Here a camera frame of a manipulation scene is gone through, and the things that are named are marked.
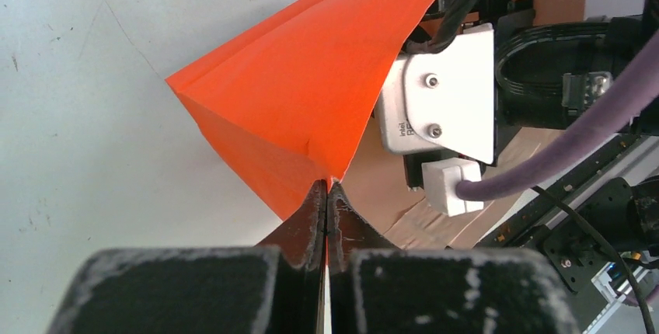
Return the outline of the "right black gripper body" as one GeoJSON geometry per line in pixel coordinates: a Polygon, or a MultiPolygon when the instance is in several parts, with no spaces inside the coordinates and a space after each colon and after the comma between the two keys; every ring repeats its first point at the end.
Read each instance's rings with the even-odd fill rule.
{"type": "Polygon", "coordinates": [[[547,148],[503,174],[458,190],[526,190],[617,133],[658,133],[658,0],[638,16],[522,30],[495,51],[504,120],[557,129],[547,148]]]}

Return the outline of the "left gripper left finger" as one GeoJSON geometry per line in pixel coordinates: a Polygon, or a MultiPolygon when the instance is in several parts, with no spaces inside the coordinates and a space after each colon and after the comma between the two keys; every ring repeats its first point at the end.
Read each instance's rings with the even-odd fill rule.
{"type": "Polygon", "coordinates": [[[249,247],[104,249],[73,277],[50,333],[320,333],[326,183],[249,247]]]}

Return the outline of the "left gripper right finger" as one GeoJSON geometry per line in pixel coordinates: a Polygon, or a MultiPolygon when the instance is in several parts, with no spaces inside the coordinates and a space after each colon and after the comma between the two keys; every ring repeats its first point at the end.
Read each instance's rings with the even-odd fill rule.
{"type": "Polygon", "coordinates": [[[558,274],[529,249],[400,249],[340,185],[326,207],[335,333],[577,333],[558,274]]]}

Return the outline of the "orange paper bag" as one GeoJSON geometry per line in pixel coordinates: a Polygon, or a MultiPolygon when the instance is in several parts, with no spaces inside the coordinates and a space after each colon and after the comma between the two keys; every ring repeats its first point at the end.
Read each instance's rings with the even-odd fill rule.
{"type": "Polygon", "coordinates": [[[297,0],[167,78],[228,166],[280,218],[318,179],[401,247],[474,246],[530,200],[448,217],[409,190],[371,112],[432,0],[297,0]]]}

